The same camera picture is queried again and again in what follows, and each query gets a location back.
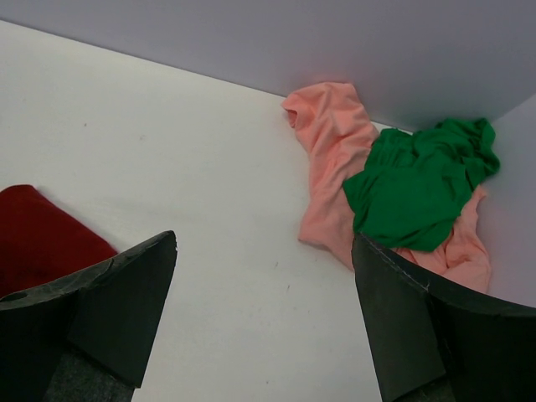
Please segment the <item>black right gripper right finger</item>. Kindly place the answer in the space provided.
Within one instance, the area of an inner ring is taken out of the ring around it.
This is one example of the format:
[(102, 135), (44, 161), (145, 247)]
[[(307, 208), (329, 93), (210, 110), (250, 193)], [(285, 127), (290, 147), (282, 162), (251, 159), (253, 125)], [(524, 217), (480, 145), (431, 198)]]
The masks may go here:
[(535, 310), (355, 236), (355, 281), (384, 401), (533, 401)]

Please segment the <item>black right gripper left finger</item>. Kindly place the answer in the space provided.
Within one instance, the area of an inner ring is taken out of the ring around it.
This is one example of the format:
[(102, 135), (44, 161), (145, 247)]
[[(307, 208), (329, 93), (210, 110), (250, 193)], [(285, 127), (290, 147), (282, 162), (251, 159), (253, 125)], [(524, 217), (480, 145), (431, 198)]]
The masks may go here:
[(46, 388), (73, 349), (139, 388), (173, 278), (173, 231), (1, 300), (1, 385)]

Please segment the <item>red t-shirt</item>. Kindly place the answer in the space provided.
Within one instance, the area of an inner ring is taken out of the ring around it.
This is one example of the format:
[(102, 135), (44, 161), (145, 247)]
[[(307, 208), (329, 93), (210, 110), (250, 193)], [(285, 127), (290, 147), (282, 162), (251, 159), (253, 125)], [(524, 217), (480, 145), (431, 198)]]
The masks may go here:
[(31, 185), (1, 191), (1, 296), (40, 286), (117, 251)]

